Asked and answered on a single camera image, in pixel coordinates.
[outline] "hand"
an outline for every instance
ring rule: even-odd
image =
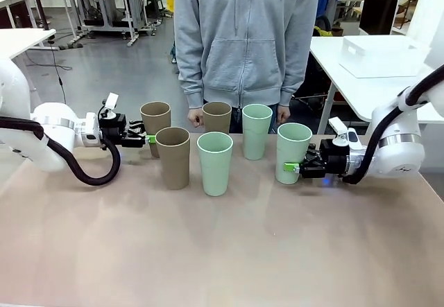
[[[195,128],[197,128],[199,125],[203,125],[202,108],[190,109],[188,111],[188,120],[191,121]]]
[[[278,125],[282,125],[290,117],[290,109],[288,106],[277,106],[276,121]]]

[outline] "black pole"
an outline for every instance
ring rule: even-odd
[[[49,30],[48,22],[46,21],[46,16],[43,12],[42,2],[40,0],[35,0],[35,4],[37,4],[37,9],[39,10],[40,17],[42,18],[43,29]]]
[[[382,17],[381,17],[381,22],[379,23],[378,33],[382,32],[387,15],[389,14],[390,5],[391,5],[391,0],[387,0],[386,6],[384,7],[384,10],[382,11]]]

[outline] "hoodie pocket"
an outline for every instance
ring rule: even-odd
[[[257,91],[282,86],[274,40],[249,41],[246,61],[242,78],[244,90]]]
[[[213,40],[203,70],[203,84],[218,90],[236,91],[244,68],[246,45],[246,40]]]

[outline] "cup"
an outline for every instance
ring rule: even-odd
[[[162,179],[168,189],[189,184],[189,133],[183,128],[167,127],[155,135],[162,164]]]
[[[273,110],[265,105],[251,104],[242,110],[244,157],[259,160],[264,156]]]
[[[282,184],[295,184],[299,174],[284,170],[285,163],[304,161],[313,133],[300,123],[285,123],[277,129],[276,180]]]
[[[233,140],[222,132],[208,132],[197,140],[203,190],[209,196],[227,191]]]
[[[160,130],[171,126],[171,108],[167,103],[153,101],[140,107],[140,114],[144,122],[147,135],[156,135]],[[153,157],[159,158],[157,146],[150,143]]]
[[[230,132],[231,106],[225,103],[206,103],[203,108],[205,132]]]

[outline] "hooded sweatshirt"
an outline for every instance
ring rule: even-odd
[[[189,108],[288,106],[304,81],[318,0],[176,0],[179,80]]]

